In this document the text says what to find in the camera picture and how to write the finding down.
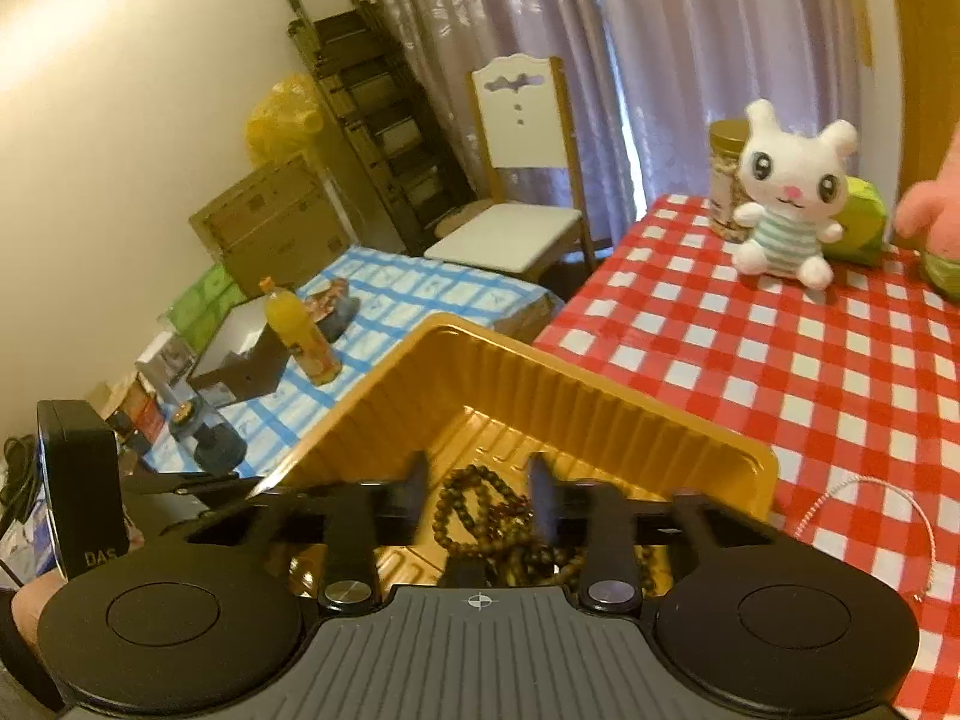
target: yellow plastic tray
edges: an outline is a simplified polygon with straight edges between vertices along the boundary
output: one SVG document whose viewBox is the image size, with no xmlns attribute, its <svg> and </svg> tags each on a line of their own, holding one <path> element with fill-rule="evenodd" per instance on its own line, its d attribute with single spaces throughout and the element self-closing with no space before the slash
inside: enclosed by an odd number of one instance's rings
<svg viewBox="0 0 960 720">
<path fill-rule="evenodd" d="M 260 488 L 400 478 L 411 454 L 431 461 L 421 531 L 379 557 L 385 584 L 432 584 L 446 552 L 430 513 L 451 469 L 483 464 L 517 492 L 533 452 L 562 478 L 592 477 L 632 498 L 696 490 L 765 519 L 776 458 L 754 440 L 664 405 L 553 355 L 451 314 L 421 322 L 291 451 Z M 450 536 L 467 541 L 456 519 Z"/>
</svg>

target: orange juice bottle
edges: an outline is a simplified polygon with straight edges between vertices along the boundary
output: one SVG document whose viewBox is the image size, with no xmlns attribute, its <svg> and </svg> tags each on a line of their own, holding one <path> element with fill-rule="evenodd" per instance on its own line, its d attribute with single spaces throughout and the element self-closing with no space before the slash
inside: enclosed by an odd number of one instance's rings
<svg viewBox="0 0 960 720">
<path fill-rule="evenodd" d="M 277 287 L 270 276 L 260 281 L 260 288 L 269 295 L 264 308 L 267 324 L 290 349 L 310 383 L 320 386 L 337 378 L 343 365 L 301 300 L 290 290 Z"/>
</svg>

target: plush toy's foot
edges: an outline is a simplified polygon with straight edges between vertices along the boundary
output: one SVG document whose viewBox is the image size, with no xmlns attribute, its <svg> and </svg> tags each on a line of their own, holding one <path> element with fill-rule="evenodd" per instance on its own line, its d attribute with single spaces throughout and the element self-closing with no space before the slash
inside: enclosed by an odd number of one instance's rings
<svg viewBox="0 0 960 720">
<path fill-rule="evenodd" d="M 797 278 L 808 290 L 825 290 L 833 281 L 833 271 L 823 257 L 808 257 L 797 269 Z"/>
<path fill-rule="evenodd" d="M 756 241 L 744 242 L 733 252 L 733 267 L 738 274 L 759 276 L 766 272 L 768 265 L 766 252 Z"/>
</svg>

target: curtain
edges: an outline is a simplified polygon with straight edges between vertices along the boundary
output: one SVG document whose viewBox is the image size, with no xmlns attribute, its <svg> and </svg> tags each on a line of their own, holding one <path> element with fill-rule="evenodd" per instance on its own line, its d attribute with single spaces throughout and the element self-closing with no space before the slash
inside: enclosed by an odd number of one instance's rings
<svg viewBox="0 0 960 720">
<path fill-rule="evenodd" d="M 454 151 L 488 189 L 467 97 L 467 72 L 496 56 L 563 58 L 594 240 L 618 241 L 635 219 L 613 60 L 596 0 L 380 0 Z M 508 170 L 511 199 L 570 205 L 565 172 Z"/>
<path fill-rule="evenodd" d="M 848 0 L 599 0 L 644 192 L 707 191 L 707 127 L 768 98 L 812 135 L 859 122 Z"/>
</svg>

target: white plush toy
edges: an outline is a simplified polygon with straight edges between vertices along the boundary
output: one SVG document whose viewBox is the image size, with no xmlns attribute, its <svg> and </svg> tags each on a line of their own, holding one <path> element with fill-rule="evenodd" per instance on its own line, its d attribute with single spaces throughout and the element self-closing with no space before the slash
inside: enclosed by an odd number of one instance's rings
<svg viewBox="0 0 960 720">
<path fill-rule="evenodd" d="M 847 202 L 843 160 L 856 151 L 856 129 L 842 119 L 815 138 L 784 132 L 767 100 L 750 103 L 747 119 L 750 140 L 739 175 L 754 202 L 737 208 L 733 219 L 754 232 L 733 252 L 733 266 L 744 275 L 773 274 L 825 289 L 833 271 L 820 245 L 843 237 L 832 217 Z"/>
</svg>

